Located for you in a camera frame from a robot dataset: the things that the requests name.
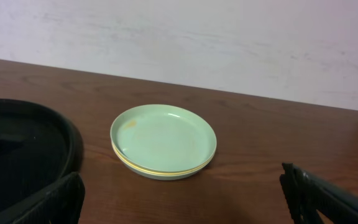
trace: dish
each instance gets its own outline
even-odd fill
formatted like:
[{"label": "dish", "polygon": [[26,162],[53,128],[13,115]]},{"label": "dish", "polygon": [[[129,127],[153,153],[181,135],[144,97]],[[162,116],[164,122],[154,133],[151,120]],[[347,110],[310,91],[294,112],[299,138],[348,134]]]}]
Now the dish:
[{"label": "dish", "polygon": [[134,172],[160,180],[193,175],[216,150],[211,126],[198,115],[169,105],[143,105],[120,114],[110,131],[118,158]]}]

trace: wood grain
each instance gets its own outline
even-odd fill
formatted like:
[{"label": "wood grain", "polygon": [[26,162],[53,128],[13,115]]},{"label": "wood grain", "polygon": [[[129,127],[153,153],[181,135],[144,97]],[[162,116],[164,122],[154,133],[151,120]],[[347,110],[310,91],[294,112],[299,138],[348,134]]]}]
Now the wood grain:
[{"label": "wood grain", "polygon": [[[358,195],[358,111],[2,60],[0,98],[41,103],[80,130],[80,223],[291,223],[282,162]],[[213,127],[218,149],[207,168],[163,182],[124,167],[110,125],[150,103],[186,108]]]}]

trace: wooden table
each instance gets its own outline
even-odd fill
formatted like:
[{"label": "wooden table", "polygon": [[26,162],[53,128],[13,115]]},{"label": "wooden table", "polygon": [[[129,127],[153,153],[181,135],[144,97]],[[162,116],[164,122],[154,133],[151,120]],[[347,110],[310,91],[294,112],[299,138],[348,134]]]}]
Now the wooden table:
[{"label": "wooden table", "polygon": [[[71,119],[85,143],[80,223],[292,223],[282,162],[358,195],[358,111],[0,60],[0,98]],[[134,106],[180,106],[215,130],[217,153],[193,177],[141,177],[113,153],[109,128]]]}]

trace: light green plate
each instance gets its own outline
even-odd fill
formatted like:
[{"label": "light green plate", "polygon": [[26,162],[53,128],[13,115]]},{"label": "light green plate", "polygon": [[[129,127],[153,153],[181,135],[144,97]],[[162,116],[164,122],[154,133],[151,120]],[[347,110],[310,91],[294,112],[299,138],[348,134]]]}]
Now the light green plate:
[{"label": "light green plate", "polygon": [[205,120],[168,105],[144,105],[125,111],[113,122],[111,139],[127,166],[163,175],[183,175],[202,168],[216,148],[215,133]]}]

